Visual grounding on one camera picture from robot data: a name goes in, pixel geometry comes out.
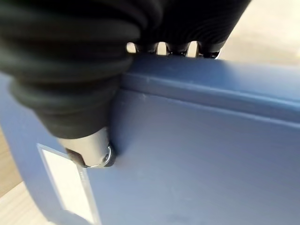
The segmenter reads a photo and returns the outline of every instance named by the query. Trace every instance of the white label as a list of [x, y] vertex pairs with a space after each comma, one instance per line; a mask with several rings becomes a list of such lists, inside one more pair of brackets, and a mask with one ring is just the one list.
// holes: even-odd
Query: white label
[[78, 167], [61, 152], [42, 145], [38, 147], [63, 209], [91, 224], [101, 224], [85, 169]]

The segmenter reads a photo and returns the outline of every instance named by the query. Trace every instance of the beige floor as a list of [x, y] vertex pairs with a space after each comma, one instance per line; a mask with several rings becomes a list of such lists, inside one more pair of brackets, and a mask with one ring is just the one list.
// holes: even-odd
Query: beige floor
[[22, 179], [0, 128], [0, 197], [21, 181]]
[[[300, 1], [253, 0], [232, 32], [224, 60], [300, 65]], [[0, 131], [0, 197], [21, 178]], [[44, 225], [23, 183], [0, 198], [0, 224]]]

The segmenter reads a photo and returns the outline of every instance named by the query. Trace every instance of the blue plastic panel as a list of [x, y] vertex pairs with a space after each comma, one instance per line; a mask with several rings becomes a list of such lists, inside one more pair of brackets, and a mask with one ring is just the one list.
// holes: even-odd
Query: blue plastic panel
[[[88, 169], [103, 225], [300, 224], [300, 72], [142, 56], [123, 77], [111, 137], [120, 154]], [[36, 143], [63, 149], [0, 77], [0, 121], [39, 208], [64, 225]]]

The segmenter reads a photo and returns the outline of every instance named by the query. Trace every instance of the silver metal tube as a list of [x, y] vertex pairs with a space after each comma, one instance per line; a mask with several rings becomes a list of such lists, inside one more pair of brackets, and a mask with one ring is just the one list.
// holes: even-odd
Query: silver metal tube
[[96, 133], [87, 137], [77, 139], [58, 139], [59, 143], [67, 150], [71, 150], [79, 154], [85, 167], [104, 167], [113, 158], [112, 148], [109, 144], [108, 131], [104, 127]]

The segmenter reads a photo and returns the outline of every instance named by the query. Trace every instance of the black rubber part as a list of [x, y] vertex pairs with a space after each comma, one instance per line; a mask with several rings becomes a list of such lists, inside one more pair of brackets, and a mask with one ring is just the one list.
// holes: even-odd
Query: black rubber part
[[118, 77], [132, 63], [127, 43], [161, 22], [159, 1], [147, 0], [147, 13], [141, 3], [0, 2], [0, 70], [14, 77], [13, 96], [54, 136], [81, 138], [108, 126]]
[[163, 22], [142, 32], [136, 43], [181, 45], [191, 41], [220, 50], [251, 0], [172, 0], [165, 6]]
[[216, 56], [250, 0], [0, 1], [0, 70], [11, 92], [56, 137], [91, 135], [108, 125], [118, 76], [138, 52]]

